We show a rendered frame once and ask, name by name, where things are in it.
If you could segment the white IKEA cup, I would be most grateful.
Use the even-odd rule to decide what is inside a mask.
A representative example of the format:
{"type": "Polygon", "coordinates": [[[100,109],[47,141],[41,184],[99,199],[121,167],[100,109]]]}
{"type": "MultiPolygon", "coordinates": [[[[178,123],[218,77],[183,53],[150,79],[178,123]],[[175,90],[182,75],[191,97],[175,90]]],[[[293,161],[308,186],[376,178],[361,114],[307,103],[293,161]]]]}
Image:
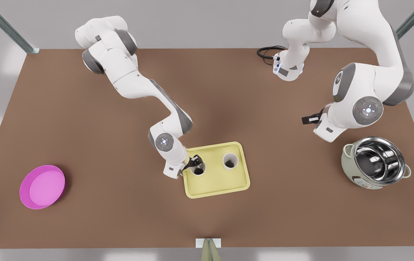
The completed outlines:
{"type": "Polygon", "coordinates": [[[237,167],[239,163],[239,158],[234,153],[227,153],[223,156],[222,162],[223,162],[225,170],[231,171],[235,167],[237,167]]]}
{"type": "Polygon", "coordinates": [[[192,172],[193,175],[195,175],[195,176],[201,176],[206,171],[206,164],[203,162],[200,165],[197,165],[197,166],[194,166],[194,167],[190,167],[189,169],[190,169],[190,171],[192,172]]]}

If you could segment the yellow rectangular tray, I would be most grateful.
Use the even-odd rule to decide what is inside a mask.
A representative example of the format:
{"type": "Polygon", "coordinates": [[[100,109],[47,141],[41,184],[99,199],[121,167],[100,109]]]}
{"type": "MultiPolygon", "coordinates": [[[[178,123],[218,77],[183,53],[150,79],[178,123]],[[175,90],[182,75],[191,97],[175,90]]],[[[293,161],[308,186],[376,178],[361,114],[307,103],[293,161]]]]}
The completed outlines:
{"type": "Polygon", "coordinates": [[[198,155],[206,164],[206,171],[201,176],[195,176],[190,168],[183,172],[183,182],[186,195],[191,199],[220,195],[225,193],[247,190],[250,187],[250,177],[244,157],[243,147],[238,142],[227,142],[187,149],[193,157],[198,155]],[[225,170],[222,159],[227,153],[234,153],[239,163],[231,171],[225,170]]]}

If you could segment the steel pot with green shell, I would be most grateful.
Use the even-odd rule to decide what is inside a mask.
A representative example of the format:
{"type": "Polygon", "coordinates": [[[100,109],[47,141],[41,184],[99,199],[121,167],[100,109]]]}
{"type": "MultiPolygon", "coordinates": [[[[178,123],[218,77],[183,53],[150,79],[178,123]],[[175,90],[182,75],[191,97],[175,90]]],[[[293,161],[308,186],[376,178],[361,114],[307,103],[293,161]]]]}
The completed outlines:
{"type": "Polygon", "coordinates": [[[400,150],[390,141],[376,136],[346,144],[341,166],[351,182],[369,190],[382,189],[411,177],[400,150]]]}

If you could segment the pink round bowl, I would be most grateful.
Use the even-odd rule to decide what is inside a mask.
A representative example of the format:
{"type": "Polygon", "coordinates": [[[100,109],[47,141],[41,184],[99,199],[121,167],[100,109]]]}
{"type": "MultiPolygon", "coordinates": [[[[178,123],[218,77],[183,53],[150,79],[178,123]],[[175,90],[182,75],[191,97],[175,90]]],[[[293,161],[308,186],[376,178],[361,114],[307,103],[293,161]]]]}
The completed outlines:
{"type": "Polygon", "coordinates": [[[59,200],[65,189],[63,171],[54,165],[43,165],[30,171],[23,179],[19,197],[27,208],[39,210],[59,200]]]}

